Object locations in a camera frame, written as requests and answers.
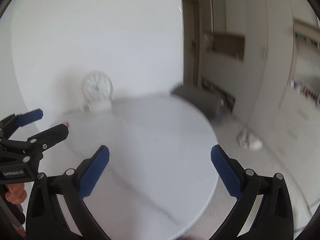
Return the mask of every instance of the human hand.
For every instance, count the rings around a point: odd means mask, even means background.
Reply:
[[[6,185],[8,191],[5,193],[5,198],[12,204],[21,204],[27,198],[27,192],[24,189],[24,183]]]

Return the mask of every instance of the wooden door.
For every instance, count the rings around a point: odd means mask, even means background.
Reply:
[[[184,25],[184,73],[183,83],[196,86],[198,80],[198,1],[182,0]]]

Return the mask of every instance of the screw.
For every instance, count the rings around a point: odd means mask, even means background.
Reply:
[[[23,163],[27,163],[28,161],[30,161],[30,156],[26,156],[22,160]]]
[[[70,175],[72,175],[72,174],[74,174],[74,173],[75,173],[75,170],[74,170],[74,169],[69,169],[69,170],[66,171],[66,174],[67,174],[68,176],[70,176]]]
[[[283,179],[283,175],[281,173],[276,174],[277,179]]]
[[[44,176],[44,173],[43,173],[43,172],[40,172],[40,173],[37,175],[37,178],[38,178],[38,179],[42,179],[43,176]]]
[[[247,169],[247,170],[245,171],[245,173],[246,173],[247,175],[249,175],[249,176],[253,176],[253,175],[254,175],[254,171],[251,170],[251,169]]]

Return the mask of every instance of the plastic bag on floor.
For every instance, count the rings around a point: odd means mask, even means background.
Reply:
[[[243,130],[238,136],[238,142],[240,147],[244,149],[250,149],[257,151],[263,147],[262,141],[258,136],[248,130]]]

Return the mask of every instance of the round white table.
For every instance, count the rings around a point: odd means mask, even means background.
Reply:
[[[218,180],[210,159],[217,139],[191,104],[150,96],[101,114],[74,113],[67,121],[72,153],[84,159],[102,144],[110,150],[84,202],[112,240],[175,239],[202,215]]]

